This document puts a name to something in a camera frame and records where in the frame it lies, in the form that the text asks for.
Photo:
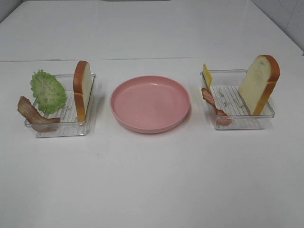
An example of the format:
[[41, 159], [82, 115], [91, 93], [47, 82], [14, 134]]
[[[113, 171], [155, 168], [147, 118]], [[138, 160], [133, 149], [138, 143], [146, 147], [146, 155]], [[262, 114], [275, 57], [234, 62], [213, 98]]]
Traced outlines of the clear left plastic tray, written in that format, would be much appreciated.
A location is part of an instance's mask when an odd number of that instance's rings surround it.
[[66, 90], [66, 104], [53, 114], [47, 115], [41, 111], [39, 111], [39, 113], [45, 118], [59, 117], [60, 123], [30, 124], [28, 120], [25, 120], [25, 127], [31, 128], [36, 134], [37, 138], [87, 135], [95, 126], [96, 120], [96, 105], [98, 96], [98, 89], [96, 88], [96, 74], [91, 74], [91, 94], [87, 107], [86, 118], [82, 122], [79, 122], [77, 119], [76, 105], [74, 101], [73, 92], [73, 75], [55, 75], [55, 78], [62, 84], [62, 86]]

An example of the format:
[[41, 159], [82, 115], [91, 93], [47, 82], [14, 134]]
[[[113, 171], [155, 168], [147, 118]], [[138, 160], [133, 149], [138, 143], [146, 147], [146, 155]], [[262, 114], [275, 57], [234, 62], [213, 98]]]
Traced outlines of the bread slice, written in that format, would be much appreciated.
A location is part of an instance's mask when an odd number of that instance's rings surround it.
[[247, 70], [238, 89], [251, 115], [260, 115], [280, 77], [280, 67], [271, 55], [259, 55]]
[[86, 61], [79, 61], [73, 77], [74, 101], [79, 122], [85, 120], [91, 87], [92, 76], [90, 65]]

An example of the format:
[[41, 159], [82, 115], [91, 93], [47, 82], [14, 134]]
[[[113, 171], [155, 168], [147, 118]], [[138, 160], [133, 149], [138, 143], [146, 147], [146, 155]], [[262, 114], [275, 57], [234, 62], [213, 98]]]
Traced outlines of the bacon strip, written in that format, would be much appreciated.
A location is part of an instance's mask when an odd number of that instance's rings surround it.
[[54, 132], [58, 129], [58, 126], [47, 124], [58, 124], [60, 118], [45, 118], [39, 114], [37, 109], [31, 104], [31, 102], [24, 96], [21, 96], [18, 102], [17, 111], [27, 119], [30, 124], [34, 124], [33, 129], [40, 133]]
[[232, 120], [230, 118], [228, 118], [228, 115], [223, 110], [220, 110], [216, 107], [216, 103], [215, 103], [212, 93], [206, 88], [202, 88], [201, 93], [202, 93], [203, 99], [207, 103], [209, 103], [216, 112], [216, 118], [215, 118], [216, 124], [221, 125], [221, 126], [230, 125], [232, 123]]

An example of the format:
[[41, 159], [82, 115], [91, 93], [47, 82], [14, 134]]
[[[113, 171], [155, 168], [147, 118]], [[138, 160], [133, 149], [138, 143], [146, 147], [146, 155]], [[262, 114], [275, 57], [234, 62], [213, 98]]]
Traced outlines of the green lettuce leaf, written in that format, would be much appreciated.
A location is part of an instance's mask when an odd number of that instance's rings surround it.
[[42, 69], [34, 72], [30, 85], [38, 104], [38, 109], [44, 114], [53, 114], [66, 104], [67, 95], [65, 88], [50, 73]]

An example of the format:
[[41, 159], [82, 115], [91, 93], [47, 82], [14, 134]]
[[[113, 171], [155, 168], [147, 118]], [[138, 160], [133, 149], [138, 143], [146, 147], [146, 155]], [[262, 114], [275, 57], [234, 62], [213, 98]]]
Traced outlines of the pink round plate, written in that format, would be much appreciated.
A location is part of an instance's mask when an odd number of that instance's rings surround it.
[[111, 110], [123, 127], [138, 133], [162, 133], [179, 125], [190, 110], [183, 85], [162, 76], [140, 76], [120, 84]]

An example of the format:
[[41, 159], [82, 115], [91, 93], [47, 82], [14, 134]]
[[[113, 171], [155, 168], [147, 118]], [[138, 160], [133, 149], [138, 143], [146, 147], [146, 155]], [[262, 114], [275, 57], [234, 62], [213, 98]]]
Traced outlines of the clear plastic tray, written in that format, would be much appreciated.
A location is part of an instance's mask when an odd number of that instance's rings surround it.
[[[223, 110], [232, 123], [228, 126], [217, 125], [215, 122], [216, 112], [214, 108], [207, 103], [209, 110], [208, 118], [212, 121], [217, 130], [249, 130], [264, 129], [269, 121], [274, 118], [275, 112], [269, 103], [263, 108], [260, 115], [251, 115], [238, 89], [246, 77], [245, 69], [234, 70], [211, 70], [213, 81], [211, 84], [211, 93], [216, 103], [216, 107]], [[207, 89], [205, 78], [201, 72], [203, 88]]]
[[62, 86], [66, 90], [66, 104], [53, 114], [47, 115], [41, 111], [39, 111], [39, 113], [45, 118], [59, 117], [60, 123], [30, 124], [28, 120], [25, 120], [25, 127], [31, 128], [36, 134], [37, 138], [87, 135], [95, 126], [96, 120], [96, 105], [98, 96], [98, 89], [96, 88], [96, 74], [91, 74], [91, 94], [87, 107], [86, 118], [82, 122], [79, 122], [77, 119], [76, 105], [74, 101], [73, 92], [73, 75], [55, 75], [55, 78], [62, 84]]

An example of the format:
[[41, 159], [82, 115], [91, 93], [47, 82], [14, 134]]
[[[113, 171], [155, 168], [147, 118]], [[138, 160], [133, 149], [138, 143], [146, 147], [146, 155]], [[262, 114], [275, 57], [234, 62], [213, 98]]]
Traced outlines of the yellow cheese slice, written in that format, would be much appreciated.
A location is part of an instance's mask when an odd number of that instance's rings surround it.
[[209, 91], [211, 91], [211, 84], [212, 84], [212, 81], [213, 81], [213, 77], [212, 77], [212, 74], [210, 73], [208, 67], [206, 64], [203, 64], [203, 75], [204, 75], [204, 78], [205, 78], [205, 82], [206, 82], [206, 85], [207, 85], [207, 89]]

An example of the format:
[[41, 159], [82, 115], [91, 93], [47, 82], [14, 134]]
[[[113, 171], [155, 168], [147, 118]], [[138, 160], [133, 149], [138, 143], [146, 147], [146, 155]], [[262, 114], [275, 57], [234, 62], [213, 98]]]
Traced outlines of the clear right plastic tray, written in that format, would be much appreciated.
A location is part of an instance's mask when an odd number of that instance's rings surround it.
[[[216, 103], [216, 107], [223, 110], [232, 123], [228, 126], [217, 125], [215, 122], [216, 112], [214, 108], [207, 103], [209, 110], [208, 118], [212, 121], [217, 130], [249, 130], [264, 129], [269, 121], [274, 118], [275, 112], [269, 103], [263, 108], [260, 115], [251, 115], [238, 89], [246, 77], [245, 69], [234, 70], [211, 70], [213, 81], [211, 84], [211, 93]], [[205, 78], [201, 72], [203, 88], [207, 89]]]

